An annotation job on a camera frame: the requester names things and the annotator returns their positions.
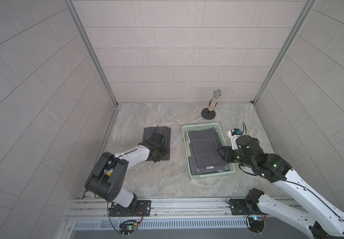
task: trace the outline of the gray towel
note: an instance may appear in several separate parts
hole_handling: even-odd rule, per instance
[[[188,132],[188,136],[192,148],[192,157],[197,168],[227,164],[217,153],[217,149],[222,148],[222,143],[214,128],[204,131],[191,131]]]
[[[188,139],[186,142],[187,150],[189,150],[188,161],[192,175],[231,170],[229,164],[224,162],[217,153],[217,149],[222,147],[222,143],[214,128],[204,131],[191,131],[186,136]]]

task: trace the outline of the plastic basket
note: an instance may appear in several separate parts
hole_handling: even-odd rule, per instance
[[[203,131],[203,130],[207,130],[207,129],[210,129],[210,128],[215,128],[217,130],[222,145],[226,146],[225,138],[222,135],[222,131],[221,131],[220,125],[218,123],[201,123],[201,124],[197,124],[197,125],[184,125],[182,127],[182,129],[183,129],[183,138],[184,138],[184,146],[185,146],[185,153],[186,153],[186,162],[188,163],[188,172],[189,172],[189,177],[191,179],[231,174],[231,173],[234,173],[236,171],[236,169],[234,168],[234,165],[231,163],[229,165],[231,170],[227,171],[227,172],[214,172],[214,173],[211,173],[211,174],[203,174],[203,175],[192,175],[191,174],[191,169],[189,167],[189,160],[188,160],[188,149],[186,148],[186,143],[185,143],[185,141],[188,140],[188,139],[186,138],[185,135],[186,135],[186,133],[188,133],[190,131]]]

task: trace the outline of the microphone grille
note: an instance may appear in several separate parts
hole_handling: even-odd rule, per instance
[[[218,98],[218,97],[220,97],[221,95],[222,95],[222,92],[221,92],[220,89],[217,89],[217,90],[213,91],[213,96],[214,96],[214,97]]]

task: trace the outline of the round black base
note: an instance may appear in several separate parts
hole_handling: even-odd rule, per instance
[[[205,108],[201,111],[201,116],[204,119],[214,119],[216,117],[216,112],[209,111],[208,108]]]

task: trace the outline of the marble floor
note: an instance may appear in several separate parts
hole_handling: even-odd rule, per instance
[[[268,136],[253,104],[218,103],[213,120],[201,117],[207,103],[126,103],[122,104],[105,151],[119,153],[142,141],[143,129],[151,126],[171,128],[170,161],[146,161],[127,170],[123,187],[139,197],[244,197],[252,188],[270,196],[288,196],[266,179],[242,172],[223,176],[189,179],[184,139],[184,125],[218,122],[227,145],[231,145],[227,131],[247,126],[248,135],[258,138],[266,153],[274,153]]]

